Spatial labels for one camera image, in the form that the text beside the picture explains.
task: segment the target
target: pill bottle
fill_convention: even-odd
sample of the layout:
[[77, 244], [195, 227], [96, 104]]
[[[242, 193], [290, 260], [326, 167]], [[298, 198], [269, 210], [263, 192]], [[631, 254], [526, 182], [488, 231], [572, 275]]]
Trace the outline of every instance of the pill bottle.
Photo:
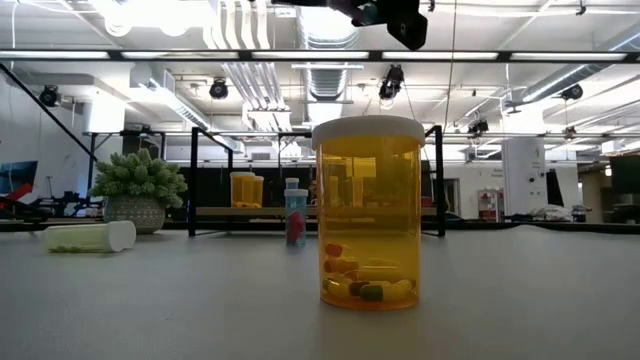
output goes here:
[[262, 191], [263, 191], [264, 177], [255, 176], [253, 178], [253, 207], [262, 207]]
[[252, 172], [232, 172], [231, 177], [231, 207], [253, 207], [253, 178]]
[[131, 221], [50, 226], [41, 238], [44, 247], [52, 253], [120, 252], [133, 249], [136, 227]]
[[286, 189], [285, 243], [287, 246], [304, 246], [307, 242], [307, 197], [304, 189]]
[[285, 189], [297, 189], [300, 179], [298, 178], [286, 178], [284, 179]]
[[420, 123], [393, 116], [336, 119], [313, 130], [323, 301], [362, 310], [418, 302], [424, 142]]

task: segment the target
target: planter pot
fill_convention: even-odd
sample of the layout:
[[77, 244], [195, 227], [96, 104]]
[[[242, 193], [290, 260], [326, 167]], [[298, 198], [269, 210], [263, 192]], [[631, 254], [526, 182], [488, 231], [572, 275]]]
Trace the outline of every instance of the planter pot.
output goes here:
[[108, 197], [104, 208], [106, 222], [129, 220], [138, 234], [153, 234], [160, 230], [164, 217], [164, 207], [155, 199], [145, 197]]

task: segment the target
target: desk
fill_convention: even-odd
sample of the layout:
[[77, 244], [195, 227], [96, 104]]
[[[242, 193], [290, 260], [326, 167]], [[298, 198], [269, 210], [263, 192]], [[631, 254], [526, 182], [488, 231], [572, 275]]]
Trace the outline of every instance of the desk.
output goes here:
[[48, 255], [0, 234], [0, 358], [640, 358], [638, 236], [424, 237], [420, 304], [384, 313], [320, 302], [308, 241], [164, 231], [122, 254]]

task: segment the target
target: fluorescent light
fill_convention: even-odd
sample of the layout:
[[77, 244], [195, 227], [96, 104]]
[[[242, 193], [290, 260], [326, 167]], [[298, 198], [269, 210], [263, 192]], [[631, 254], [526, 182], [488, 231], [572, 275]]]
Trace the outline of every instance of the fluorescent light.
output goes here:
[[514, 53], [511, 60], [553, 60], [553, 61], [618, 61], [627, 56], [624, 53]]
[[171, 137], [187, 137], [187, 136], [191, 136], [190, 132], [167, 132], [165, 133], [166, 136], [171, 136]]
[[465, 52], [465, 51], [385, 51], [382, 58], [386, 60], [495, 60], [497, 52]]
[[124, 51], [122, 57], [132, 60], [151, 60], [151, 59], [238, 59], [238, 53], [235, 51]]
[[22, 51], [2, 50], [0, 59], [108, 59], [106, 51]]
[[224, 136], [250, 136], [250, 137], [274, 137], [278, 136], [277, 132], [221, 132], [220, 135]]
[[363, 65], [354, 64], [293, 64], [294, 70], [362, 70]]
[[367, 59], [368, 51], [254, 51], [254, 59], [300, 59], [300, 60], [352, 60]]

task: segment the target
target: pill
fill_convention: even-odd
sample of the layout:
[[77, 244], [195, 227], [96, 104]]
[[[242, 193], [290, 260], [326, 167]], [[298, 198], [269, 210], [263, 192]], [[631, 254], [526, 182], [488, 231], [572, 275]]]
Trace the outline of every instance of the pill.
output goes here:
[[367, 281], [352, 282], [349, 284], [349, 294], [351, 294], [351, 296], [360, 296], [360, 289], [367, 285], [369, 285], [369, 282]]
[[345, 276], [353, 281], [388, 281], [390, 283], [395, 283], [407, 278], [406, 275], [396, 268], [357, 268], [348, 270]]
[[344, 274], [349, 271], [358, 269], [357, 260], [343, 260], [343, 259], [327, 259], [322, 265], [324, 271], [327, 273], [339, 273]]
[[380, 285], [365, 285], [360, 288], [360, 297], [364, 301], [382, 301], [384, 292]]
[[341, 284], [330, 279], [325, 279], [322, 281], [322, 288], [329, 294], [341, 299], [347, 298], [350, 295], [348, 285]]
[[400, 286], [404, 289], [407, 290], [407, 292], [413, 290], [414, 284], [413, 282], [409, 281], [409, 280], [400, 280], [397, 283], [395, 283], [394, 285]]
[[380, 258], [371, 258], [371, 259], [367, 259], [367, 261], [364, 262], [364, 266], [392, 266], [392, 267], [398, 267], [400, 265], [399, 262], [397, 261], [391, 261], [391, 260], [386, 260], [386, 259], [380, 259]]
[[327, 246], [324, 247], [324, 252], [329, 256], [339, 257], [342, 255], [342, 245], [327, 244]]
[[360, 297], [364, 301], [394, 301], [404, 299], [409, 290], [400, 285], [365, 285], [360, 288]]
[[367, 285], [386, 286], [391, 285], [388, 281], [356, 281], [349, 284], [349, 294], [351, 296], [360, 296], [360, 289]]

